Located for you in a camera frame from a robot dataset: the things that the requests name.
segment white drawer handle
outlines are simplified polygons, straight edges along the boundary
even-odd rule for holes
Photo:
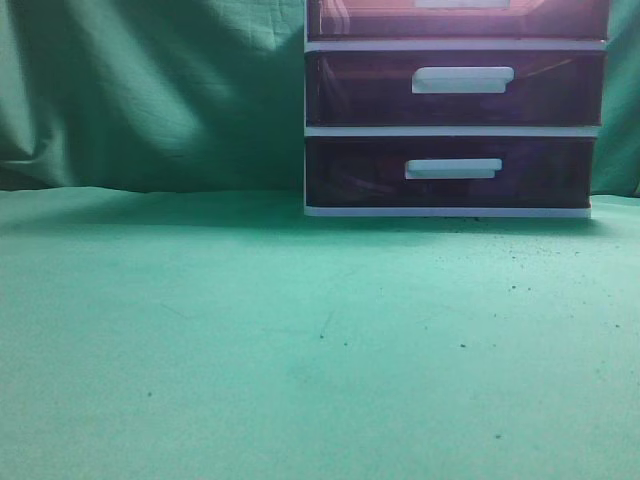
[[[424,67],[413,74],[411,91],[426,93],[504,93],[515,78],[511,67]]]
[[[509,8],[510,0],[415,0],[416,8]]]
[[[410,160],[404,176],[407,180],[494,178],[499,170],[502,170],[499,158]]]

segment storage drawers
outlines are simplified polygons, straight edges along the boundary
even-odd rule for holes
[[[608,0],[308,0],[311,40],[604,39]]]
[[[600,123],[604,52],[312,52],[315,126]]]
[[[307,214],[589,215],[606,0],[307,6]]]
[[[587,209],[585,167],[593,144],[585,138],[308,138],[307,206],[309,213],[331,207]]]

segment green cloth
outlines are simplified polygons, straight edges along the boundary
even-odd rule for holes
[[[640,199],[300,203],[0,192],[0,478],[638,477]]]
[[[595,192],[640,183],[640,0],[616,0]],[[0,0],[0,188],[301,189],[302,0]]]

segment dark translucent drawer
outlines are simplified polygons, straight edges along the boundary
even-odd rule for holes
[[[608,15],[608,0],[308,0],[308,34],[604,39]]]
[[[598,125],[604,52],[309,53],[314,126]]]
[[[594,142],[307,138],[307,206],[589,208]]]

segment green backdrop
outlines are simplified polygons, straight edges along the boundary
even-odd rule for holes
[[[299,189],[303,0],[0,0],[0,187]],[[615,0],[594,193],[640,193],[640,0]]]

